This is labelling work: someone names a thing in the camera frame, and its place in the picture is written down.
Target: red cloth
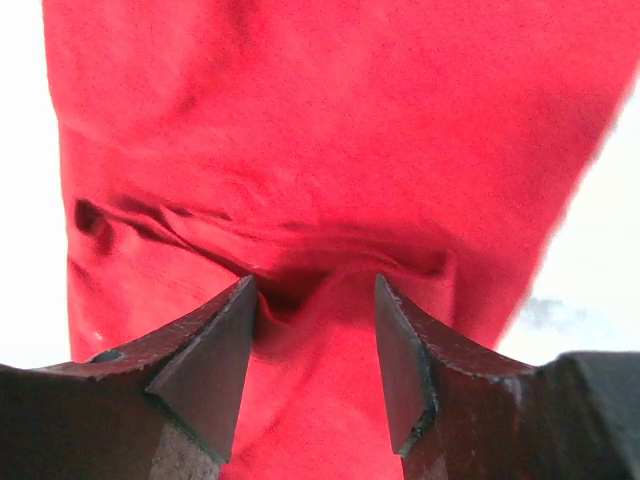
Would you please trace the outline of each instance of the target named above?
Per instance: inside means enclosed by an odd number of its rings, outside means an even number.
[[[224,479],[392,479],[373,278],[492,345],[639,0],[44,0],[76,360],[259,278]]]

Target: white background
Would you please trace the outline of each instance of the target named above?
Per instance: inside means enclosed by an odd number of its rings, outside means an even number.
[[[0,363],[69,358],[57,132],[37,0],[0,2]],[[500,351],[640,350],[640,92],[554,238]]]

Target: red fabric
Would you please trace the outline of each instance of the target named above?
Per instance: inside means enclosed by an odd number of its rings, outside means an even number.
[[[263,293],[222,478],[400,478],[373,278],[492,345],[629,86],[639,0],[44,0],[76,360]]]

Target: red shirt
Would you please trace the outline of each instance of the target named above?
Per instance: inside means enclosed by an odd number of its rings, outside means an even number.
[[[222,478],[391,479],[373,279],[491,346],[630,86],[640,1],[44,0],[73,356],[255,274]]]

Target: white surface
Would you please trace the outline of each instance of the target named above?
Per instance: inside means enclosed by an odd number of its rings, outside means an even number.
[[[64,216],[40,4],[0,2],[0,363],[69,358]],[[640,350],[640,94],[551,244],[500,351],[543,363],[570,349]]]

